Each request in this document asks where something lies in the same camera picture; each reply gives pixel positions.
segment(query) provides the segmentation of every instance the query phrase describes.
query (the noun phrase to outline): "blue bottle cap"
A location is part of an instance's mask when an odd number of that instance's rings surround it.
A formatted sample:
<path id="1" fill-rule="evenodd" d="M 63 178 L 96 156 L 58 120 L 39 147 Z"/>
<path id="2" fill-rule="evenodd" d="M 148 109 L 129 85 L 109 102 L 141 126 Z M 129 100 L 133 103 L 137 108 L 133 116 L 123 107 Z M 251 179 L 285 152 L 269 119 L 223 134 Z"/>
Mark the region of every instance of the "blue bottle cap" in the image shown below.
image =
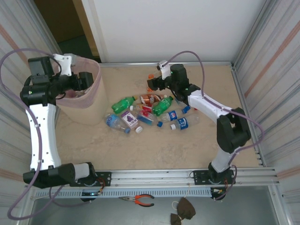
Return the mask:
<path id="1" fill-rule="evenodd" d="M 190 109 L 191 109 L 190 106 L 186 106 L 186 107 L 184 107 L 184 108 L 182 109 L 182 113 L 183 113 L 183 114 L 186 114 L 186 113 L 188 112 L 188 110 L 190 110 Z"/>
<path id="2" fill-rule="evenodd" d="M 157 126 L 161 128 L 161 126 L 163 125 L 162 121 L 158 122 Z"/>
<path id="3" fill-rule="evenodd" d="M 124 132 L 125 132 L 126 134 L 129 134 L 130 128 L 126 128 Z"/>

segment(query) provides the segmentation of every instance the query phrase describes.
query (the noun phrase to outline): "gray floor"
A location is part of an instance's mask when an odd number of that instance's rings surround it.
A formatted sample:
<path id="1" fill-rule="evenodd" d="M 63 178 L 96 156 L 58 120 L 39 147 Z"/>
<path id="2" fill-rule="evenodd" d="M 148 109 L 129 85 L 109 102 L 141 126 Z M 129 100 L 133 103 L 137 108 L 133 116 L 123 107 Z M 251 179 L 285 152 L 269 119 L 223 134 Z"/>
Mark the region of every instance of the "gray floor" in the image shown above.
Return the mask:
<path id="1" fill-rule="evenodd" d="M 210 198 L 187 197 L 196 210 L 184 225 L 278 225 L 267 187 L 234 187 L 223 202 Z M 155 205 L 144 208 L 119 199 L 96 199 L 92 204 L 78 208 L 60 208 L 51 205 L 31 219 L 30 225 L 159 225 L 170 224 L 172 201 L 178 198 L 149 199 Z M 40 209 L 47 199 L 35 202 Z M 77 199 L 60 199 L 60 203 L 79 203 Z"/>

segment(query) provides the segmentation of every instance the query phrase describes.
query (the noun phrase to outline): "doorway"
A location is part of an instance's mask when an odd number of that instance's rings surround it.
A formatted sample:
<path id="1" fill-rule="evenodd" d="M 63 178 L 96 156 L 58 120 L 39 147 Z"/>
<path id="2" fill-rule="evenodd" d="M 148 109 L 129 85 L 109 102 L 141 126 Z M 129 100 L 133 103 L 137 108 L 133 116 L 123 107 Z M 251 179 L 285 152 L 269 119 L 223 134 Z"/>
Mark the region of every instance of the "doorway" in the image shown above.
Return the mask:
<path id="1" fill-rule="evenodd" d="M 34 0 L 63 54 L 101 62 L 81 0 Z"/>

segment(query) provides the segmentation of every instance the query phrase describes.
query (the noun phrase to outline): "pliers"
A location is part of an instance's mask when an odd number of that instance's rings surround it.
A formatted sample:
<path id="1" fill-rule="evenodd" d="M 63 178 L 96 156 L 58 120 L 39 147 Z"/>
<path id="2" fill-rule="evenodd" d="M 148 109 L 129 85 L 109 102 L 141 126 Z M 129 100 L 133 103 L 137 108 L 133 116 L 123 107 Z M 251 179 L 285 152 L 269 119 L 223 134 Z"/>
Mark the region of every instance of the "pliers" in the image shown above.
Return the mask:
<path id="1" fill-rule="evenodd" d="M 138 205 L 143 206 L 143 207 L 151 207 L 151 206 L 154 205 L 153 203 L 145 204 L 145 203 L 142 203 L 138 200 L 139 198 L 143 198 L 143 197 L 154 199 L 154 197 L 152 195 L 148 195 L 148 194 L 136 195 L 135 197 L 124 196 L 124 197 L 119 197 L 119 199 L 122 199 L 122 200 L 125 200 L 125 201 L 135 202 L 135 204 L 138 204 Z"/>

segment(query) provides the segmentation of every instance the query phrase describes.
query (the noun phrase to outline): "brown cloth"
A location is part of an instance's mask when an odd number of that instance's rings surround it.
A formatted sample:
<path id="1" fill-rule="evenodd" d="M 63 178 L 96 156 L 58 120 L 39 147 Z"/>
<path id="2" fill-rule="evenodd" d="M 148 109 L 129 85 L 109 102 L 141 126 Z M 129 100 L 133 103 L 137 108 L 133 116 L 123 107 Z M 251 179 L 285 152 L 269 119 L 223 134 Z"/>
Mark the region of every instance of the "brown cloth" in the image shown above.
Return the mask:
<path id="1" fill-rule="evenodd" d="M 195 208 L 186 198 L 181 198 L 179 201 L 177 213 L 178 215 L 171 213 L 171 225 L 181 225 L 183 219 L 191 219 L 196 215 Z"/>

